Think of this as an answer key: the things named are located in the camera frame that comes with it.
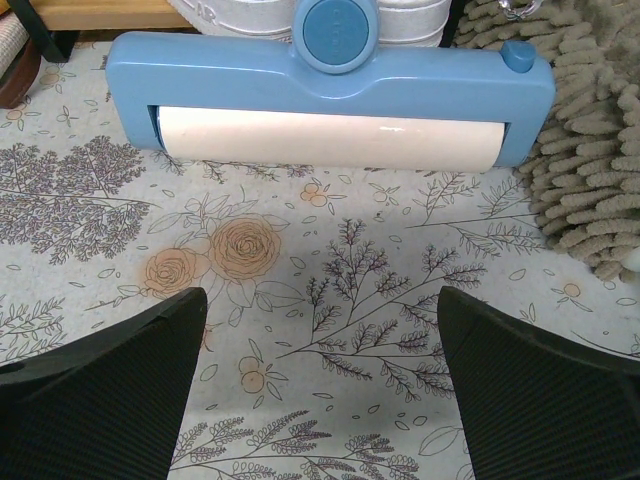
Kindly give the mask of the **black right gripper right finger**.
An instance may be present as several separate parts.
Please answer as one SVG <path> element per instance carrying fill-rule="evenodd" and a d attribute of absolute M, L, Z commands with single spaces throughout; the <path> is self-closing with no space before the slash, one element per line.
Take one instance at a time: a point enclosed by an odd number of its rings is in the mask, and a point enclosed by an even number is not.
<path fill-rule="evenodd" d="M 454 287 L 438 325 L 478 479 L 636 479 L 639 363 Z"/>

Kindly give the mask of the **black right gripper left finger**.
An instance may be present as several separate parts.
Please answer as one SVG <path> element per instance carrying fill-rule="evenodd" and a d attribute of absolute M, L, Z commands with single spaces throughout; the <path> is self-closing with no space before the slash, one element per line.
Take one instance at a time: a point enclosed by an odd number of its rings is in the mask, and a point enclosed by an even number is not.
<path fill-rule="evenodd" d="M 1 369 L 4 479 L 164 479 L 207 315 L 188 288 Z"/>

